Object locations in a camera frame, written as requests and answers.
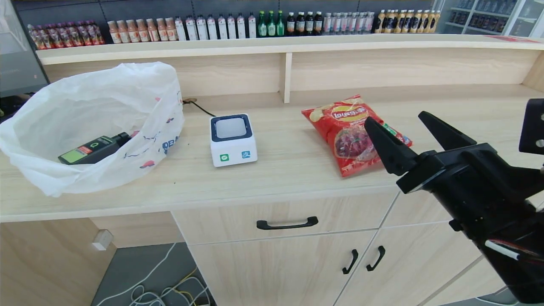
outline cabinet door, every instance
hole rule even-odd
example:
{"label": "cabinet door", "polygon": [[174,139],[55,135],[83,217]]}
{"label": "cabinet door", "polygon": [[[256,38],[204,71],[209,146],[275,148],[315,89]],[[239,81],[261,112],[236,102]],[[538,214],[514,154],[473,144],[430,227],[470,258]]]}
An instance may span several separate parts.
{"label": "cabinet door", "polygon": [[220,306],[332,306],[376,231],[189,246]]}
{"label": "cabinet door", "polygon": [[495,293],[505,286],[487,259],[481,256],[475,265],[429,299],[423,306],[438,306]]}
{"label": "cabinet door", "polygon": [[[375,270],[378,246],[385,255]],[[336,306],[416,306],[480,256],[448,223],[384,228],[367,250]]]}

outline drawer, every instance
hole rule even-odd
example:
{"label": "drawer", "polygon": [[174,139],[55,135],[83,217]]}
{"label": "drawer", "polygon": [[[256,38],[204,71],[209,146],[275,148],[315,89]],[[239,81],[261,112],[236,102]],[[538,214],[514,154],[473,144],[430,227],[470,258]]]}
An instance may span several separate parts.
{"label": "drawer", "polygon": [[[380,187],[350,197],[207,207],[172,214],[187,244],[307,235],[378,228],[397,193],[396,187]],[[257,221],[272,229],[257,228]]]}

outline black cable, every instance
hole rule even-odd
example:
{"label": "black cable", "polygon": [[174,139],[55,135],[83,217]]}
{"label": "black cable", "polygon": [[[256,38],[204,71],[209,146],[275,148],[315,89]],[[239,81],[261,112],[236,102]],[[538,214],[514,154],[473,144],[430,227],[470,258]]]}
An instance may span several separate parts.
{"label": "black cable", "polygon": [[212,117],[216,117],[214,114],[212,114],[209,111],[207,111],[207,110],[203,109],[202,107],[200,107],[200,105],[196,104],[194,101],[190,101],[190,99],[183,100],[183,104],[194,104],[196,107],[198,107],[200,110],[202,110],[206,114],[208,114],[208,115],[210,115]]}

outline black device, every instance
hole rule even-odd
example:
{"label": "black device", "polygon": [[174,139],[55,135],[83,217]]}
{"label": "black device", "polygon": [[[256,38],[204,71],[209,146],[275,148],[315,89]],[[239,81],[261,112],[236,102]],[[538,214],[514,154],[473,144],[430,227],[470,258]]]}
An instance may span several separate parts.
{"label": "black device", "polygon": [[[527,200],[544,190],[540,169],[513,167],[428,112],[418,116],[443,152],[416,154],[369,117],[364,126],[404,193],[425,190],[449,212],[522,303],[544,302],[544,212]],[[544,155],[544,99],[527,103],[520,152]]]}

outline drawer handle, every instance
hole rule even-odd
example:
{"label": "drawer handle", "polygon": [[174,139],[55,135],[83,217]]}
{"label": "drawer handle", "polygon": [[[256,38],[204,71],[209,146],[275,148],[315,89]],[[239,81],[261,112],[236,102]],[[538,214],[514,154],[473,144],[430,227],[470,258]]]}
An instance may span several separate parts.
{"label": "drawer handle", "polygon": [[359,258],[359,253],[356,249],[351,250],[351,254],[353,255],[353,259],[351,260],[351,265],[349,265],[349,268],[342,268],[342,273],[348,274],[349,271],[351,271],[351,268],[353,268],[353,265],[357,261],[357,258]]}
{"label": "drawer handle", "polygon": [[282,227],[271,227],[268,225],[268,222],[266,220],[259,220],[257,221],[257,228],[262,230],[271,230],[271,229],[297,229],[297,228],[309,228],[318,223],[317,217],[308,217],[308,222],[304,224],[297,224],[297,225],[285,225]]}
{"label": "drawer handle", "polygon": [[380,263],[381,259],[384,258],[384,255],[385,255],[385,248],[384,248],[384,246],[379,246],[379,247],[378,247],[378,252],[380,252],[380,257],[378,257],[378,261],[376,262],[376,264],[374,264],[374,266],[367,265],[367,270],[368,270],[368,271],[374,271],[374,269],[376,269],[376,267],[377,267],[378,264]]}

